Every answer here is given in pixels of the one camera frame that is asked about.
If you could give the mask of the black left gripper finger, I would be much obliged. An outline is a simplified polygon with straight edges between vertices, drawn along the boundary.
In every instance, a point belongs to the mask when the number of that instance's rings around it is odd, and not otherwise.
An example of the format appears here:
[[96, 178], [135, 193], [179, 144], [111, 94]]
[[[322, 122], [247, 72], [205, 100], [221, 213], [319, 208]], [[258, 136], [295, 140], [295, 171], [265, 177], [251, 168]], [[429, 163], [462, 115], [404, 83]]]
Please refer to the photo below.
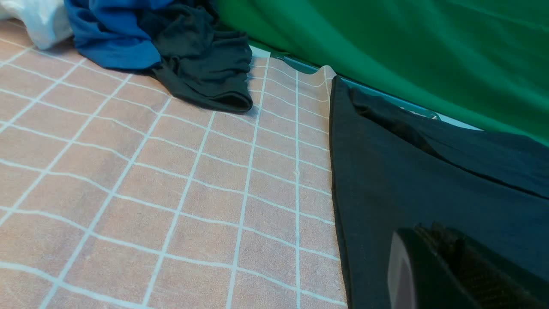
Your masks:
[[467, 234], [434, 223], [393, 232], [392, 309], [546, 309], [548, 282]]

